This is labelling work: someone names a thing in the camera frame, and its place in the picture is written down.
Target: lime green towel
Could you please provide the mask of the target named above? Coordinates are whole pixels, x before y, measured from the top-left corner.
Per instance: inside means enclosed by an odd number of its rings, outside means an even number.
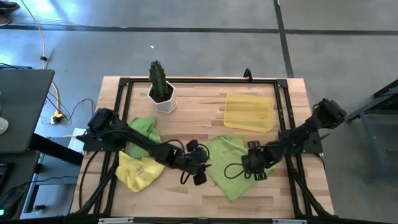
[[[148,118],[134,118],[130,121],[130,128],[134,128],[139,133],[147,136],[151,140],[155,142],[161,142],[160,134],[157,129],[155,129],[156,117],[151,116]],[[131,144],[130,157],[135,159],[141,159],[142,157],[149,156],[149,153],[143,150],[141,147],[136,146],[135,144]]]
[[[210,177],[217,183],[231,202],[235,202],[242,194],[256,184],[254,177],[244,178],[241,174],[235,179],[228,179],[224,176],[225,167],[231,163],[241,164],[241,156],[246,155],[248,150],[244,148],[244,139],[239,136],[217,136],[206,144],[210,150],[211,166],[207,168]],[[266,169],[267,175],[273,169]],[[242,172],[242,166],[230,166],[226,175],[233,177]]]

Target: white hexagonal pot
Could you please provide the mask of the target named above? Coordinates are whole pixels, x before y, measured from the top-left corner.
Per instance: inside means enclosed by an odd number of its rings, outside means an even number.
[[[172,97],[161,103],[156,103],[152,97],[150,97],[150,92],[152,91],[152,85],[149,88],[148,91],[148,98],[155,104],[156,110],[162,113],[171,113],[176,107],[177,107],[177,99],[175,97],[175,87],[169,83],[169,81],[166,81],[166,83],[173,88],[173,94]]]

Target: yellow plastic container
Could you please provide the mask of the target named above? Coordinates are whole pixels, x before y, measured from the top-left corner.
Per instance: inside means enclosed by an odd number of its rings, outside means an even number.
[[[267,132],[274,124],[273,109],[272,98],[228,93],[224,125],[229,128]]]

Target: gray floor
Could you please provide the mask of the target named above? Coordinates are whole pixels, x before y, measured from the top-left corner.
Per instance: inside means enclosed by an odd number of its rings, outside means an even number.
[[[25,1],[42,24],[117,27],[277,28],[271,0]],[[398,1],[280,0],[287,29],[396,30]],[[31,24],[25,9],[14,24]],[[34,30],[0,30],[0,62],[40,68]],[[71,110],[98,97],[105,75],[148,75],[159,59],[167,75],[286,77],[278,34],[45,31],[49,68],[56,71],[62,103]],[[288,35],[295,77],[305,79],[310,103],[335,99],[347,112],[397,78],[398,36]],[[39,123],[43,136],[71,134],[91,117],[79,106],[69,126]],[[54,109],[47,103],[44,122]],[[323,142],[333,206],[345,218],[396,223],[398,181],[365,184],[375,160],[360,122],[343,124]]]

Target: wooden table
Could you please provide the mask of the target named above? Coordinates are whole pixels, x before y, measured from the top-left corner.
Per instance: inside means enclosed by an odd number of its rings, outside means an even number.
[[[99,93],[98,108],[114,108],[120,77],[104,77]],[[296,125],[301,125],[310,115],[307,92],[302,78],[287,79]],[[277,139],[279,120],[276,112],[274,88],[269,84],[211,84],[174,83],[177,89],[178,108],[171,114],[156,112],[147,97],[149,83],[135,83],[132,88],[128,120],[135,117],[156,116],[156,128],[163,141],[179,139],[183,143],[198,139],[206,143],[222,134],[237,134],[247,141],[260,140],[261,143]],[[225,98],[227,93],[245,93],[268,96],[274,99],[274,128],[267,133],[256,133],[223,125]],[[282,104],[285,100],[281,92]],[[124,105],[125,93],[121,105]],[[85,156],[81,174],[91,153]],[[333,213],[325,171],[319,158],[303,154],[303,164],[308,188],[324,208]],[[83,184],[83,203],[87,201],[100,179],[104,152],[99,152],[88,168]],[[131,192],[120,181],[116,184],[111,216],[113,217],[218,217],[218,218],[293,218],[287,168],[284,159],[270,173],[267,180],[258,182],[235,203],[231,203],[208,176],[208,181],[195,186],[190,179],[180,184],[181,171],[165,169],[163,174],[139,193]],[[78,210],[77,186],[71,212]],[[300,208],[304,211],[301,191],[297,190]],[[108,197],[108,187],[104,190],[101,212]]]

